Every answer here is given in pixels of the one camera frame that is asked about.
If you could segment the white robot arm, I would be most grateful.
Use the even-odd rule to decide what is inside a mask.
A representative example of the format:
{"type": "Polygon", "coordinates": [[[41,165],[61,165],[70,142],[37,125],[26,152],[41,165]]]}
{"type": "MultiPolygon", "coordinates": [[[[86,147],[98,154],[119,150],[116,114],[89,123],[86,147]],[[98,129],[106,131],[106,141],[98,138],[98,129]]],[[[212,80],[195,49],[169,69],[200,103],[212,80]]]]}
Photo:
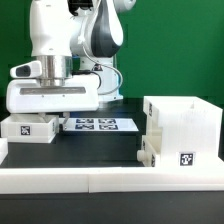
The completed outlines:
{"type": "Polygon", "coordinates": [[[33,60],[10,70],[6,107],[12,114],[95,111],[122,82],[112,75],[123,43],[118,14],[136,0],[32,0],[33,60]]]}

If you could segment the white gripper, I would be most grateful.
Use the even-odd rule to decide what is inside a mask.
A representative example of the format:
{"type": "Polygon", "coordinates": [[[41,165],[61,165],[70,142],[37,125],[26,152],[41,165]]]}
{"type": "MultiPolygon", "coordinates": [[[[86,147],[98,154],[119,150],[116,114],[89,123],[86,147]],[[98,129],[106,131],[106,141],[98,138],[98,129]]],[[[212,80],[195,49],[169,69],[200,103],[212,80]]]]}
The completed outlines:
{"type": "Polygon", "coordinates": [[[94,111],[99,107],[95,74],[72,74],[69,56],[37,56],[42,75],[37,78],[13,78],[8,84],[6,107],[12,113],[38,113],[48,122],[46,113],[63,112],[63,130],[73,111],[94,111]]]}

